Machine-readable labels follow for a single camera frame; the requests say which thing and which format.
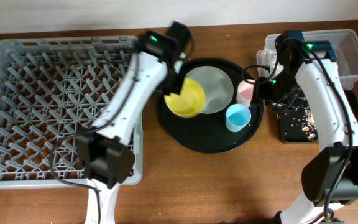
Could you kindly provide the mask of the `yellow bowl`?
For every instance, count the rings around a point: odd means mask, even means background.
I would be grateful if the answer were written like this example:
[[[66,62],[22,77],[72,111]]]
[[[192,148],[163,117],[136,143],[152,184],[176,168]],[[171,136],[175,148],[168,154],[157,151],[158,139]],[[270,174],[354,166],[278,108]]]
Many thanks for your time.
[[[206,95],[197,81],[185,78],[181,92],[164,96],[164,101],[173,114],[182,118],[191,118],[200,114],[203,110]]]

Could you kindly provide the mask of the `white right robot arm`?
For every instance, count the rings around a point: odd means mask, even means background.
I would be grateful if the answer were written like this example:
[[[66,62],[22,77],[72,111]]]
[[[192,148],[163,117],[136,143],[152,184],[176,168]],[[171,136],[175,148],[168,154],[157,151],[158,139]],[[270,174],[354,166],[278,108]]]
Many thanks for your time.
[[[358,200],[358,122],[339,79],[337,56],[329,41],[306,41],[300,30],[286,30],[274,44],[275,66],[283,69],[258,78],[252,99],[284,112],[301,90],[319,142],[319,154],[302,170],[302,193],[274,221],[331,222],[335,210]]]

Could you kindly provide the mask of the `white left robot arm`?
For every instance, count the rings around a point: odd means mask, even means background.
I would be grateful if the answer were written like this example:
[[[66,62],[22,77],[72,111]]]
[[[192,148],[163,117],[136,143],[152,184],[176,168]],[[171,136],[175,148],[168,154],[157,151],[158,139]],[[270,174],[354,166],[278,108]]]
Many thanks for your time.
[[[184,78],[179,71],[186,60],[185,49],[194,47],[189,29],[169,28],[165,34],[148,30],[132,48],[132,58],[124,81],[108,107],[89,129],[66,135],[52,147],[73,138],[76,153],[85,170],[87,183],[61,180],[73,187],[86,188],[95,203],[89,203],[86,221],[114,223],[114,209],[120,185],[129,177],[135,154],[128,148],[133,127],[155,90],[164,95],[179,93]]]

